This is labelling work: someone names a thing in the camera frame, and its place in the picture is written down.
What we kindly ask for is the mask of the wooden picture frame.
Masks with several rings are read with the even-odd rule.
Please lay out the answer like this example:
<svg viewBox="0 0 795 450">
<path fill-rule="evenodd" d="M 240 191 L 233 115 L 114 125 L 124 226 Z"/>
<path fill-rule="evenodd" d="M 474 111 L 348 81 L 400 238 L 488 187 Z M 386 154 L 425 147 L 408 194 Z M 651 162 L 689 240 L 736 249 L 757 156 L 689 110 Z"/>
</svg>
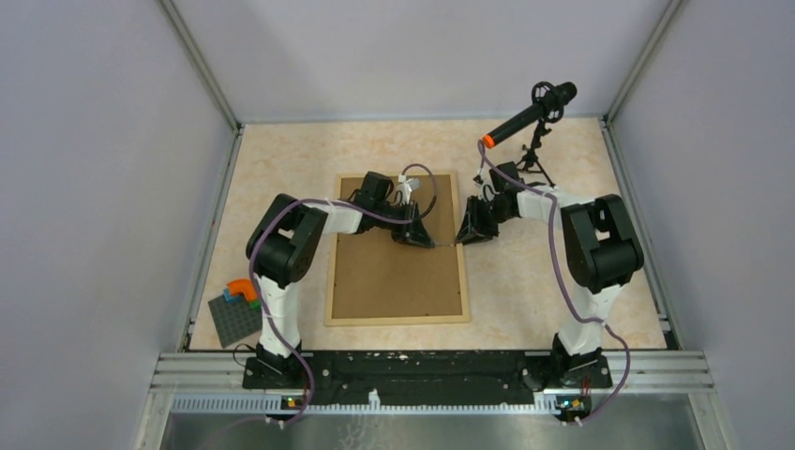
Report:
<svg viewBox="0 0 795 450">
<path fill-rule="evenodd" d="M 458 180 L 450 171 L 436 180 L 437 203 L 423 220 L 434 248 L 398 244 L 379 228 L 332 236 L 325 325 L 471 321 L 463 247 L 453 242 L 460 217 Z"/>
</svg>

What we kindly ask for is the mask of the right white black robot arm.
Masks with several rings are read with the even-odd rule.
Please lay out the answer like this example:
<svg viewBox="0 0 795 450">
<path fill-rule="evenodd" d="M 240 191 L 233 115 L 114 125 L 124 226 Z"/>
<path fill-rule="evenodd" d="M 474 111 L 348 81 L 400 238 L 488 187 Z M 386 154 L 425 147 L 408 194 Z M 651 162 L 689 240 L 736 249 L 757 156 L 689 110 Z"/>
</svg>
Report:
<svg viewBox="0 0 795 450">
<path fill-rule="evenodd" d="M 603 375 L 603 335 L 622 288 L 644 264 L 644 255 L 623 199 L 615 194 L 588 198 L 543 183 L 527 184 L 512 163 L 473 181 L 456 241 L 462 245 L 498 237 L 511 219 L 547 224 L 547 243 L 570 318 L 555 334 L 549 377 L 562 386 Z"/>
</svg>

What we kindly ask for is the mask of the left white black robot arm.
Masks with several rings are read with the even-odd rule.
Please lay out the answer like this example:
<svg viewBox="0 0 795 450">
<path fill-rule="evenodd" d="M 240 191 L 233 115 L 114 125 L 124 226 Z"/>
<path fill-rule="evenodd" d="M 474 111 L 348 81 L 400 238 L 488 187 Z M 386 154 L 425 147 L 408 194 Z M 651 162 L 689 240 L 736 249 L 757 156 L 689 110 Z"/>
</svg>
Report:
<svg viewBox="0 0 795 450">
<path fill-rule="evenodd" d="M 279 194 L 271 202 L 246 247 L 249 278 L 262 312 L 255 361 L 278 387 L 297 382 L 301 345 L 297 306 L 321 239 L 328 234 L 357 235 L 373 228 L 390 232 L 394 242 L 418 248 L 435 243 L 423 220 L 434 207 L 421 208 L 413 193 L 421 182 L 401 173 L 396 180 L 367 172 L 345 199 L 296 199 Z"/>
</svg>

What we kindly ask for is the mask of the black mini tripod stand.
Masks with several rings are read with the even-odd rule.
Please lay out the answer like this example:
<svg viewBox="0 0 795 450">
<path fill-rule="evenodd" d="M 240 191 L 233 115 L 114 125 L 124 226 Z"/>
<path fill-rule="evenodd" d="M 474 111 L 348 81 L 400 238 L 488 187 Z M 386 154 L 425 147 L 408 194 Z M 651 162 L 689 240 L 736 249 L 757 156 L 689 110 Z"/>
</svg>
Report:
<svg viewBox="0 0 795 450">
<path fill-rule="evenodd" d="M 555 87 L 550 82 L 539 82 L 532 88 L 532 102 L 540 101 L 546 94 L 551 93 Z M 562 113 L 559 110 L 552 110 L 546 112 L 542 119 L 539 120 L 533 131 L 532 140 L 530 145 L 523 144 L 523 155 L 518 162 L 515 163 L 519 173 L 527 174 L 541 174 L 547 181 L 547 184 L 554 188 L 556 184 L 550 178 L 548 172 L 543 167 L 537 150 L 543 146 L 542 139 L 547 136 L 551 129 L 549 124 L 554 124 L 562 118 Z"/>
</svg>

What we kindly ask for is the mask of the black microphone orange tip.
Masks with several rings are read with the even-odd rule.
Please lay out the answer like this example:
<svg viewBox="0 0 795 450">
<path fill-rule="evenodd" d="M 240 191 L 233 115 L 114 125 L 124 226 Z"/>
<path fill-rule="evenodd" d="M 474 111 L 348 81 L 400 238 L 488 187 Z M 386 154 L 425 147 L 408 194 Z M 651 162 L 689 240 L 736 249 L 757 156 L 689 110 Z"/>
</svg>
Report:
<svg viewBox="0 0 795 450">
<path fill-rule="evenodd" d="M 538 82 L 532 87 L 531 104 L 483 135 L 480 142 L 491 149 L 533 123 L 556 123 L 563 118 L 565 107 L 577 94 L 578 88 L 573 82 L 557 85 Z"/>
</svg>

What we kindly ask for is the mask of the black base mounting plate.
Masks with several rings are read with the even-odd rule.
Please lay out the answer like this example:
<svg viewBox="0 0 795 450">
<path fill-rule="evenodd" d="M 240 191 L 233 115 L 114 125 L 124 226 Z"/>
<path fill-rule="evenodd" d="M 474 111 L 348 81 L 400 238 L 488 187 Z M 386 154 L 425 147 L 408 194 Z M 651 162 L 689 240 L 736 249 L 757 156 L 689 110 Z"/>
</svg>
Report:
<svg viewBox="0 0 795 450">
<path fill-rule="evenodd" d="M 530 405 L 555 389 L 591 393 L 613 385 L 607 359 L 531 351 L 316 351 L 245 364 L 248 390 L 294 391 L 312 406 Z"/>
</svg>

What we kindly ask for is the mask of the orange curved toy block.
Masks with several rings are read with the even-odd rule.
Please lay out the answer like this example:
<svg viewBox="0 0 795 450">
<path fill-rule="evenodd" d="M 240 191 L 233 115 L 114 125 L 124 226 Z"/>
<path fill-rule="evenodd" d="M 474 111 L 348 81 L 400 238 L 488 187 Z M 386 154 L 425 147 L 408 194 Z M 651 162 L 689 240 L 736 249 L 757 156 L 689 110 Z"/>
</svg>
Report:
<svg viewBox="0 0 795 450">
<path fill-rule="evenodd" d="M 250 304 L 251 302 L 256 301 L 258 298 L 256 290 L 251 280 L 248 278 L 232 280 L 226 284 L 225 289 L 229 289 L 232 293 L 239 295 L 241 297 L 239 302 L 245 301 L 246 303 Z"/>
</svg>

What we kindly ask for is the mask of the blue lego brick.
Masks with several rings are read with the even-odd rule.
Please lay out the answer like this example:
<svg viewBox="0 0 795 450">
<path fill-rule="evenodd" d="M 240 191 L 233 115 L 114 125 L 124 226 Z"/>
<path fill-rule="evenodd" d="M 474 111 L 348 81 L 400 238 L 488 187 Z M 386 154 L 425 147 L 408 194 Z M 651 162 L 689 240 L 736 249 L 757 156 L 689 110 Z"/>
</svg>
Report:
<svg viewBox="0 0 795 450">
<path fill-rule="evenodd" d="M 223 291 L 222 296 L 223 300 L 228 304 L 234 304 L 236 302 L 239 302 L 241 299 L 239 295 L 232 293 L 229 289 L 225 289 Z"/>
</svg>

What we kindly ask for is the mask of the grey lego baseplate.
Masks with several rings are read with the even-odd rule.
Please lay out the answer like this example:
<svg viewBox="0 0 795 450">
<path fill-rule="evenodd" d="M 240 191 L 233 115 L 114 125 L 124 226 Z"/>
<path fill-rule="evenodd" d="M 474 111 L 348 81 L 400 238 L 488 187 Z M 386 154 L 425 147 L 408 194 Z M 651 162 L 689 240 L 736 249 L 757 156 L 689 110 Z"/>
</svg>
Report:
<svg viewBox="0 0 795 450">
<path fill-rule="evenodd" d="M 221 295 L 210 300 L 208 306 L 221 348 L 262 331 L 260 309 L 251 308 L 245 300 L 227 302 Z"/>
</svg>

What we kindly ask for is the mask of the aluminium front rail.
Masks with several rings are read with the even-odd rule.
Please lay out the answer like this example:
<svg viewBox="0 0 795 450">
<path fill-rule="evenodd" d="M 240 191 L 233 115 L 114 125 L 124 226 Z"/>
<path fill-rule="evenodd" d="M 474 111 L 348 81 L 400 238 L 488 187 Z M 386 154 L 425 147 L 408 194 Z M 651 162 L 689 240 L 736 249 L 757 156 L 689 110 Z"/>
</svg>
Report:
<svg viewBox="0 0 795 450">
<path fill-rule="evenodd" d="M 591 400 L 617 391 L 628 395 L 708 393 L 714 389 L 704 355 L 688 351 L 604 352 L 612 374 L 609 389 L 591 393 L 555 389 L 544 391 L 530 405 L 498 406 L 383 406 L 376 394 L 359 405 L 312 406 L 294 391 L 248 390 L 242 381 L 250 352 L 164 353 L 156 364 L 150 389 L 172 398 L 178 413 L 232 413 L 290 416 L 307 414 L 555 414 L 573 398 Z"/>
</svg>

